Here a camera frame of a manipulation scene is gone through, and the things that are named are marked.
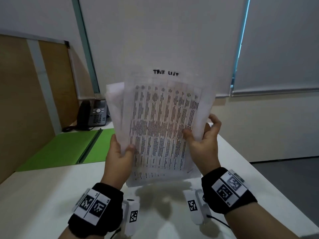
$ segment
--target gray carpet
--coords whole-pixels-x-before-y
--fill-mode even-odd
[[[319,157],[253,166],[319,226]]]

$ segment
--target roller blind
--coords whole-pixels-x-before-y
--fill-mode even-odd
[[[125,65],[201,74],[229,96],[246,0],[80,0],[101,93]]]
[[[319,89],[319,0],[250,0],[234,95]]]

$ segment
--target telephone screen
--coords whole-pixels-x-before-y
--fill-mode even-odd
[[[105,107],[105,100],[98,100],[94,102],[94,108]]]

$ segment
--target green paper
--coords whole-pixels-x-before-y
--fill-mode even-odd
[[[61,133],[22,164],[17,172],[75,164],[97,131]]]
[[[105,161],[108,149],[110,148],[111,136],[114,133],[113,128],[104,129],[83,163]]]

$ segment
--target wrist strap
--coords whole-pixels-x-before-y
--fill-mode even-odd
[[[228,212],[257,202],[248,188],[227,169],[220,167],[202,177],[205,201],[216,213]]]
[[[69,219],[69,229],[78,238],[89,235],[105,236],[115,231],[123,218],[123,192],[112,186],[97,183],[76,204]]]

